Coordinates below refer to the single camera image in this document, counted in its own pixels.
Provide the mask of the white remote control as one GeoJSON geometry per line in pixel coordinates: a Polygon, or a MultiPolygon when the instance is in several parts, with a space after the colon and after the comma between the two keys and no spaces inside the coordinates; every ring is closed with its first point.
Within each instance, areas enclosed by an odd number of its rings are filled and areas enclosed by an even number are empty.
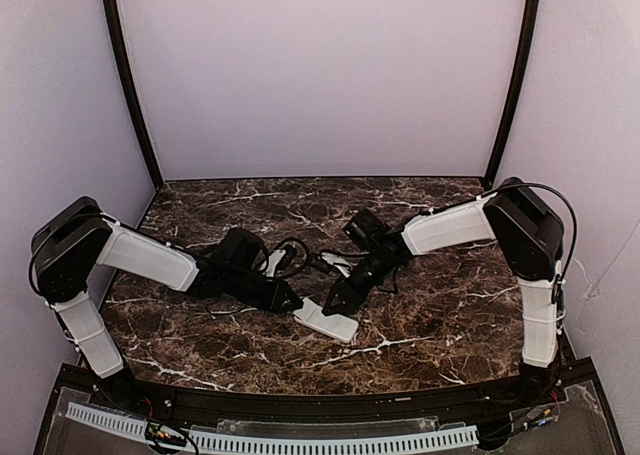
{"type": "Polygon", "coordinates": [[[352,342],[359,328],[358,321],[344,315],[324,315],[322,307],[310,298],[304,298],[303,306],[293,315],[297,323],[346,344],[352,342]]]}

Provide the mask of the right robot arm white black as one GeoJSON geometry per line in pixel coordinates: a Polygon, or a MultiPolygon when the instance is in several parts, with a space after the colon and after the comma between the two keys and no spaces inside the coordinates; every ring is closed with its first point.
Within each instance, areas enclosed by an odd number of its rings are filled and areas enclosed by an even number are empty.
{"type": "Polygon", "coordinates": [[[494,240],[522,296],[524,364],[548,368],[558,351],[559,303],[575,248],[564,244],[560,216],[537,195],[540,186],[517,177],[498,188],[444,208],[432,209],[392,228],[360,210],[344,232],[364,256],[331,287],[326,316],[347,315],[396,268],[441,248],[494,240]]]}

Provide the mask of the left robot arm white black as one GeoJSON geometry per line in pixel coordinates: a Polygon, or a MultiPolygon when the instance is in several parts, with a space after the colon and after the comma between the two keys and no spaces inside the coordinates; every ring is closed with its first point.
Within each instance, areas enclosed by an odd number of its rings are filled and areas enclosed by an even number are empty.
{"type": "Polygon", "coordinates": [[[278,263],[254,233],[233,228],[220,243],[193,253],[142,234],[83,196],[33,236],[28,277],[101,379],[124,373],[126,363],[88,293],[88,277],[97,266],[197,298],[227,294],[276,314],[303,306],[286,279],[277,276],[278,263]]]}

